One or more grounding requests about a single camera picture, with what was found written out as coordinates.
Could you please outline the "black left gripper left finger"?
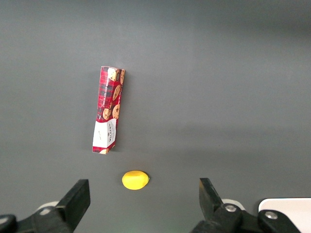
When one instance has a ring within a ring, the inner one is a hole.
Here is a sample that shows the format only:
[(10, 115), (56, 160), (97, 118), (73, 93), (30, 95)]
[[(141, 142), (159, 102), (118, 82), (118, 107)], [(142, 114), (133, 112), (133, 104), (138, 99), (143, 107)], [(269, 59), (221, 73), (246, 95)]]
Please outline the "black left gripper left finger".
[(18, 221), (13, 214), (0, 216), (2, 233), (72, 233), (90, 206), (87, 179), (79, 180), (60, 201), (40, 206), (29, 217)]

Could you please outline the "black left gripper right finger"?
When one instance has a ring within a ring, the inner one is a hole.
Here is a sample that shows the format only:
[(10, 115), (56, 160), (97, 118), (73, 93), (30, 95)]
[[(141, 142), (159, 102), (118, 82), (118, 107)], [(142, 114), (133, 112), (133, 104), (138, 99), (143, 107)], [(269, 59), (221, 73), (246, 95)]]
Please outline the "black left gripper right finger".
[(253, 216), (235, 204), (223, 203), (208, 178), (199, 182), (199, 202), (204, 220), (193, 233), (298, 233), (300, 230), (282, 212), (261, 210)]

